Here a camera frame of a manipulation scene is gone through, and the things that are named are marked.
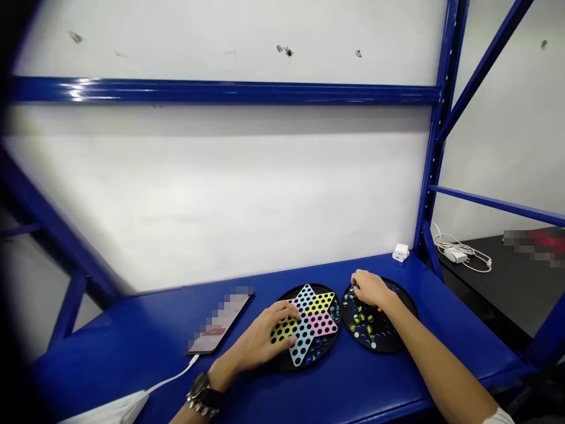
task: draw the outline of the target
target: phone screen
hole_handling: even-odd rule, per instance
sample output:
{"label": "phone screen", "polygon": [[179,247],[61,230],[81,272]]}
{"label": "phone screen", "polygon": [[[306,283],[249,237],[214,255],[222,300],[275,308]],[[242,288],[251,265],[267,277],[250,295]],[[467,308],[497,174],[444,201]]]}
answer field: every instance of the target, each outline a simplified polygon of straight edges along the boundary
{"label": "phone screen", "polygon": [[220,344],[224,335],[244,308],[252,294],[231,294],[230,301],[224,302],[222,309],[218,309],[218,316],[211,318],[211,324],[206,325],[205,332],[189,345],[188,354],[212,353]]}

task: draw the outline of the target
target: person's right hand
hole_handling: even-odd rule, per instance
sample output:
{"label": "person's right hand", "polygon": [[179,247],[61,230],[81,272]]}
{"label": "person's right hand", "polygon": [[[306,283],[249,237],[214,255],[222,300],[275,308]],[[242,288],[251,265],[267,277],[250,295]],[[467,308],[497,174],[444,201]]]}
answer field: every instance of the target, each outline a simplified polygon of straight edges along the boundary
{"label": "person's right hand", "polygon": [[356,284],[353,290],[359,300],[372,306],[384,307],[390,299],[396,296],[396,293],[387,287],[381,277],[369,271],[355,271],[351,275],[351,284]]}

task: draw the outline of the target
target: white charger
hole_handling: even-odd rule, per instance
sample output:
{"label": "white charger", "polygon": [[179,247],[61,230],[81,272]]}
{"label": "white charger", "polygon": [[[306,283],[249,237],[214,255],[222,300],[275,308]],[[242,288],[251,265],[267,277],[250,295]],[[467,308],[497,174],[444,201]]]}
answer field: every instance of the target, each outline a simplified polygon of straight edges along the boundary
{"label": "white charger", "polygon": [[408,256],[410,256],[408,245],[398,243],[394,249],[393,258],[398,262],[404,262]]}
{"label": "white charger", "polygon": [[467,256],[466,253],[458,251],[455,247],[444,249],[443,256],[448,258],[453,263],[462,263],[469,260],[469,256]]}

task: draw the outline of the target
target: black table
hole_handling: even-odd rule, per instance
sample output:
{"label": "black table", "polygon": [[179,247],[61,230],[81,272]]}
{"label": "black table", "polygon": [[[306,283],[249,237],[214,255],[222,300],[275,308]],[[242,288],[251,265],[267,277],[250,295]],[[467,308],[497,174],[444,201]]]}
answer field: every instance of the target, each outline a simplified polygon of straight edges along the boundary
{"label": "black table", "polygon": [[[527,253],[515,253],[505,246],[503,236],[463,241],[489,255],[492,271],[486,274],[454,264],[438,252],[441,264],[466,286],[505,315],[525,334],[534,337],[565,292],[565,269],[551,268],[549,261],[531,260]],[[471,259],[469,265],[486,269],[484,262]]]}

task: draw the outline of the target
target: blue shelf frame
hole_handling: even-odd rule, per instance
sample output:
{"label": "blue shelf frame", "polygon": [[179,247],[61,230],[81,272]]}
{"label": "blue shelf frame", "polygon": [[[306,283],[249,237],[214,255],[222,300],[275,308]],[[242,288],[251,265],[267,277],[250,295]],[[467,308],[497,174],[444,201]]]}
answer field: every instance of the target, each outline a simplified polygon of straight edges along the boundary
{"label": "blue shelf frame", "polygon": [[[533,0],[516,0],[489,45],[455,107],[453,92],[463,44],[470,0],[448,0],[436,85],[293,84],[232,81],[169,81],[146,79],[14,77],[15,102],[116,102],[185,104],[297,104],[297,105],[431,105],[430,134],[420,193],[413,252],[429,259],[443,280],[433,246],[430,221],[436,194],[446,194],[546,223],[565,226],[565,216],[501,200],[465,193],[438,185],[446,139],[479,88],[495,60],[518,27]],[[75,309],[84,290],[92,286],[106,305],[121,299],[112,279],[68,228],[55,210],[2,154],[2,176],[11,194],[59,245],[76,268],[52,344],[70,334]],[[525,357],[542,369],[565,353],[565,295],[557,302],[527,349]]]}

